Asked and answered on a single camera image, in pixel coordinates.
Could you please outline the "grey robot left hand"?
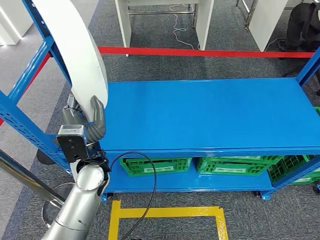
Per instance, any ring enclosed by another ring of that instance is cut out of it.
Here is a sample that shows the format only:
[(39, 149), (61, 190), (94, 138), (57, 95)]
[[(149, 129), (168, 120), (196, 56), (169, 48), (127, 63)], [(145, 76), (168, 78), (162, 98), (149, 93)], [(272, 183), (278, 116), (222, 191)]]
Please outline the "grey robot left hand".
[(66, 125), (83, 125), (88, 144), (101, 140), (106, 132), (103, 104), (95, 95), (91, 98), (90, 103), (94, 108), (92, 123), (87, 120), (72, 93), (69, 94), (67, 104), (62, 109), (63, 123)]

